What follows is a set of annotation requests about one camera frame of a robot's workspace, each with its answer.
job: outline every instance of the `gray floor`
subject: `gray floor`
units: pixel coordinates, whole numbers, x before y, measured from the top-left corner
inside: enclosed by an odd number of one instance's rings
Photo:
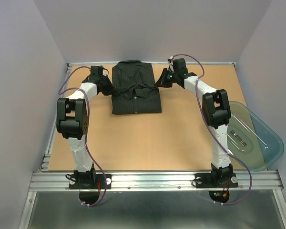
[[[230,201],[244,191],[232,191]],[[252,191],[233,206],[206,201],[207,192],[107,193],[96,208],[80,205],[77,192],[38,193],[31,229],[281,229],[272,190]]]

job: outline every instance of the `white wall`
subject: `white wall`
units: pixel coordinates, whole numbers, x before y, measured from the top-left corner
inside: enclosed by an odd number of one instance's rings
[[[67,62],[236,61],[271,0],[34,0]]]
[[[18,228],[65,70],[34,2],[0,1],[0,229]]]
[[[248,107],[283,140],[278,167],[286,199],[286,0],[273,0],[236,65]]]

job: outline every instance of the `wooden table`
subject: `wooden table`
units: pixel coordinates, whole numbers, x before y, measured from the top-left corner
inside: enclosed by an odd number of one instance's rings
[[[111,78],[113,65],[104,67],[109,70]],[[167,66],[153,66],[155,80],[164,67]],[[226,89],[230,101],[245,104],[232,65],[204,67],[205,83],[217,89]],[[188,65],[188,69],[189,72],[201,74],[198,65]],[[88,69],[78,70],[71,77],[68,87],[79,87],[88,74]],[[110,96],[100,93],[90,100],[88,146],[103,169],[211,169],[211,136],[202,121],[195,95],[174,85],[172,88],[160,88],[160,96],[162,113],[159,114],[113,115]],[[242,169],[237,162],[233,161],[232,164],[234,169]],[[68,143],[61,134],[56,134],[48,170],[73,169]]]

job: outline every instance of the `black cloth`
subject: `black cloth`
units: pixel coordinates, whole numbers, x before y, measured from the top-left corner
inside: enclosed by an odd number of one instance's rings
[[[112,113],[160,113],[161,100],[154,86],[153,67],[141,61],[122,61],[112,68]]]

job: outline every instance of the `black shirt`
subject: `black shirt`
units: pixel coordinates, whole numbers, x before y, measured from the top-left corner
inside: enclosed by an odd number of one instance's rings
[[[141,61],[122,61],[112,68],[112,113],[115,115],[160,113],[161,100],[155,87],[153,67]]]

